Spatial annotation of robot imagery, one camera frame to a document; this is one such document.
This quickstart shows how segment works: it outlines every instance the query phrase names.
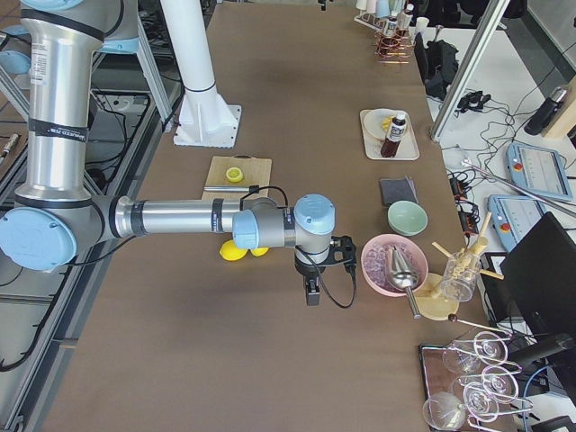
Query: pink bowl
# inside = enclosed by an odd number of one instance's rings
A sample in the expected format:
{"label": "pink bowl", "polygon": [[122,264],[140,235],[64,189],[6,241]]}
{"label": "pink bowl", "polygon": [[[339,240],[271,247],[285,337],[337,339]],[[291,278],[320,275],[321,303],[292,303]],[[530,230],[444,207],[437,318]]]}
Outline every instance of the pink bowl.
{"label": "pink bowl", "polygon": [[378,293],[390,297],[401,297],[406,295],[404,291],[398,290],[388,283],[384,272],[386,264],[384,251],[393,246],[402,251],[409,264],[418,272],[418,286],[413,290],[416,291],[426,281],[428,261],[422,249],[403,236],[382,234],[368,241],[362,249],[362,274],[368,284]]}

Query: black monitor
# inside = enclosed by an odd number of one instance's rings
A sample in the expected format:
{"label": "black monitor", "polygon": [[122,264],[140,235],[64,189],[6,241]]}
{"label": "black monitor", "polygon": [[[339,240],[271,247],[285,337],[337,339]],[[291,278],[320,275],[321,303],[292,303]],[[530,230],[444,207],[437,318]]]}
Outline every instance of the black monitor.
{"label": "black monitor", "polygon": [[[576,244],[550,212],[510,251],[501,269],[526,324],[540,335],[541,352],[558,335],[576,340]],[[576,348],[547,359],[576,404]]]}

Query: lemon slice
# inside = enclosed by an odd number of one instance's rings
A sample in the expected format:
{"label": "lemon slice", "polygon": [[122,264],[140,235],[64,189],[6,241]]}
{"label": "lemon slice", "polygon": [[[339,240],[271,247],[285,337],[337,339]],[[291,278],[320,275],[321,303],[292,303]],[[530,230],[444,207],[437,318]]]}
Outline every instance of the lemon slice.
{"label": "lemon slice", "polygon": [[232,183],[241,182],[244,178],[244,173],[237,166],[233,166],[232,168],[228,168],[226,170],[226,178],[229,182]]}
{"label": "lemon slice", "polygon": [[393,115],[389,115],[388,117],[384,117],[382,120],[382,129],[384,129],[385,131],[388,131],[388,128],[390,128],[390,123],[392,122],[393,118],[394,118]]}
{"label": "lemon slice", "polygon": [[228,240],[220,248],[220,256],[226,261],[238,261],[248,252],[247,249],[240,249],[234,244],[234,240]]}

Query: white pillar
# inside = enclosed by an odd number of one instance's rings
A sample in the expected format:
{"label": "white pillar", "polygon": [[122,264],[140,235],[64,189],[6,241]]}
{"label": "white pillar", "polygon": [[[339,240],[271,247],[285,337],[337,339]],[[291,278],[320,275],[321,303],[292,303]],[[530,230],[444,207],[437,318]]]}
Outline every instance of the white pillar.
{"label": "white pillar", "polygon": [[199,0],[161,0],[185,86],[174,143],[234,147],[241,108],[218,94]]}

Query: clear glass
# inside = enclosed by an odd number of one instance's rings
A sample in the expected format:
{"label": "clear glass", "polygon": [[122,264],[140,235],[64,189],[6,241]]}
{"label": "clear glass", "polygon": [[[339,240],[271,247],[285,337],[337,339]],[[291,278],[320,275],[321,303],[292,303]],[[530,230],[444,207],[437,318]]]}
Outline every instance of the clear glass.
{"label": "clear glass", "polygon": [[463,400],[464,387],[469,383],[479,383],[500,403],[510,403],[518,398],[518,382],[513,373],[502,366],[486,366],[481,373],[459,376],[450,383],[448,390]]}
{"label": "clear glass", "polygon": [[508,358],[505,340],[491,331],[481,331],[474,339],[455,339],[445,348],[442,361],[455,374],[474,374],[482,364],[502,365]]}
{"label": "clear glass", "polygon": [[473,374],[482,366],[482,360],[474,353],[470,341],[452,341],[442,353],[442,362],[446,369],[455,374]]}
{"label": "clear glass", "polygon": [[422,407],[424,420],[438,430],[460,430],[466,421],[462,401],[447,391],[431,394]]}
{"label": "clear glass", "polygon": [[466,384],[463,402],[470,414],[479,421],[489,423],[497,419],[500,414],[498,401],[485,391],[479,382]]}
{"label": "clear glass", "polygon": [[458,252],[448,258],[440,290],[445,297],[468,302],[474,295],[480,274],[480,257],[469,252]]}

